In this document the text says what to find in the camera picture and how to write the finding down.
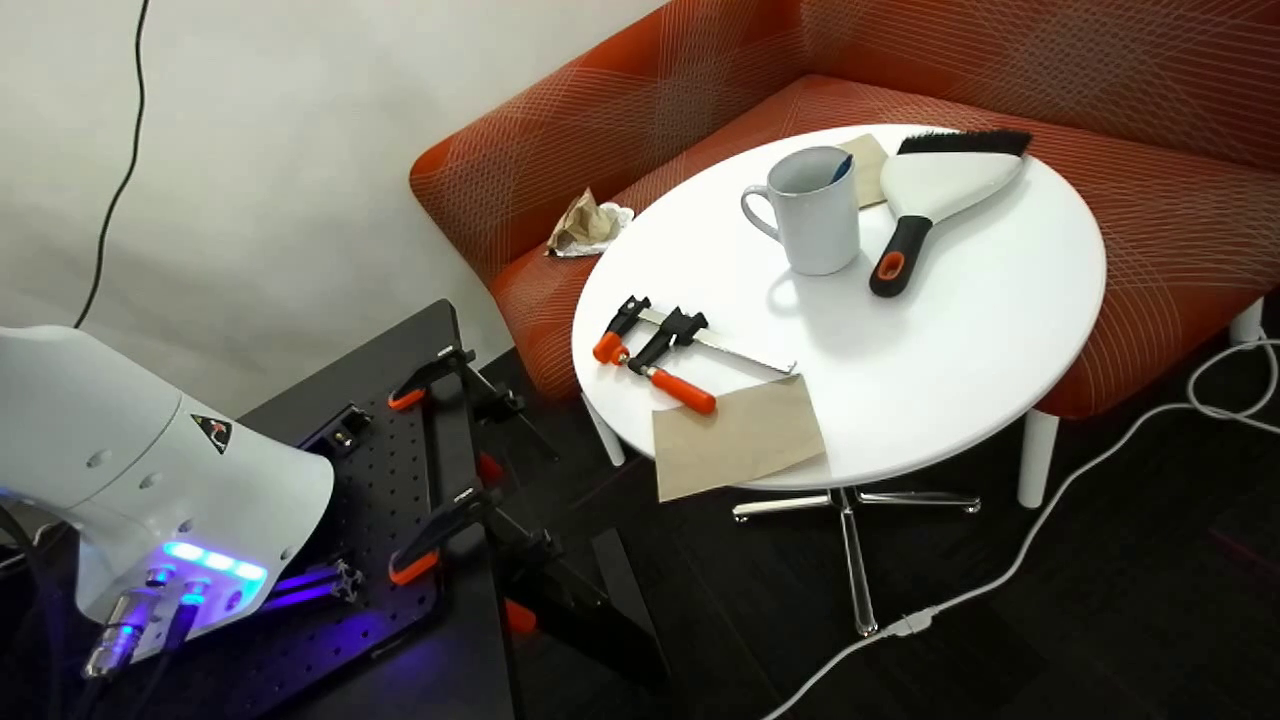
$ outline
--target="cup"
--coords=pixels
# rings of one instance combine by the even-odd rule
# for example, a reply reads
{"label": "cup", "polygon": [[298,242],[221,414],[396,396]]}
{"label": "cup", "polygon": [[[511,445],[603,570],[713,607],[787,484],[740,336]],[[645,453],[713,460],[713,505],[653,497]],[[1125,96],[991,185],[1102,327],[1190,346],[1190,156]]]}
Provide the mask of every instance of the cup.
{"label": "cup", "polygon": [[791,272],[826,275],[860,255],[854,171],[845,148],[800,148],[767,170],[767,185],[742,188],[742,217],[783,243]]}

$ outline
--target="mug handle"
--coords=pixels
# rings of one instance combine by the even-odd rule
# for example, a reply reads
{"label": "mug handle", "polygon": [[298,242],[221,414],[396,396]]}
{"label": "mug handle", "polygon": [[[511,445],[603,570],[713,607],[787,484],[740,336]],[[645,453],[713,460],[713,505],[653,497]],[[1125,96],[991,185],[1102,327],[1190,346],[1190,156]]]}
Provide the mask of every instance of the mug handle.
{"label": "mug handle", "polygon": [[746,217],[764,235],[783,242],[764,217],[756,217],[753,195],[760,195],[760,201],[771,207],[767,188],[742,188],[742,195],[734,201],[734,204],[742,207],[742,217]]}

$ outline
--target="white wall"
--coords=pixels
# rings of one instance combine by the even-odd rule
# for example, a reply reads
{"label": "white wall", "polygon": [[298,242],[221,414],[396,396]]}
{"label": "white wall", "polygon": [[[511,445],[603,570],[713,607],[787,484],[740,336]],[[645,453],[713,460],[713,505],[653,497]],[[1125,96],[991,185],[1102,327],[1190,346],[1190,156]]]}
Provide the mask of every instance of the white wall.
{"label": "white wall", "polygon": [[[149,125],[87,334],[245,414],[448,298],[420,148],[658,0],[153,0]],[[138,0],[0,0],[0,324],[70,324],[127,161]]]}

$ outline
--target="red sofa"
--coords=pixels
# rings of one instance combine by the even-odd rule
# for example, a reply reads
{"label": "red sofa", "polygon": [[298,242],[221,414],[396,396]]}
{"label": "red sofa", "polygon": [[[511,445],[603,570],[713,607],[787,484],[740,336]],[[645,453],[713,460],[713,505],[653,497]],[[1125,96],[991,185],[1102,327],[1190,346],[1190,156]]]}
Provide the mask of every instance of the red sofa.
{"label": "red sofa", "polygon": [[590,188],[645,213],[683,178],[826,125],[1026,127],[1093,204],[1109,298],[1030,414],[1112,414],[1280,287],[1280,0],[666,0],[413,164],[545,399],[570,399],[590,262],[545,235]]}

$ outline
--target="floor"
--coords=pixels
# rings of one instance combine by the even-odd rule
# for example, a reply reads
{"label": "floor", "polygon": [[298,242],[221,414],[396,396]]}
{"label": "floor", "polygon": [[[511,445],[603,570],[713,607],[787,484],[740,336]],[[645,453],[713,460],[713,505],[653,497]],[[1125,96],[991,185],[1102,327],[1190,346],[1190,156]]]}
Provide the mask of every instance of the floor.
{"label": "floor", "polygon": [[[1069,424],[1055,482],[1184,396],[1184,373],[1098,424]],[[517,357],[486,367],[522,389]],[[1234,357],[1203,399],[1242,409],[1269,366]],[[850,637],[830,512],[731,526],[740,492],[653,500],[653,467],[612,467],[580,409],[480,430],[507,460],[507,512],[546,530],[595,576],[590,538],[619,532],[666,681],[615,677],[556,637],[517,637],[518,709],[564,718],[740,720],[781,709]],[[878,625],[994,579],[1034,512],[1013,505],[1020,438],[896,482],[956,489],[980,515],[864,507]],[[1280,699],[1280,438],[1168,414],[1060,500],[1025,570],[941,614],[928,634],[845,655],[787,718],[1272,718]]]}

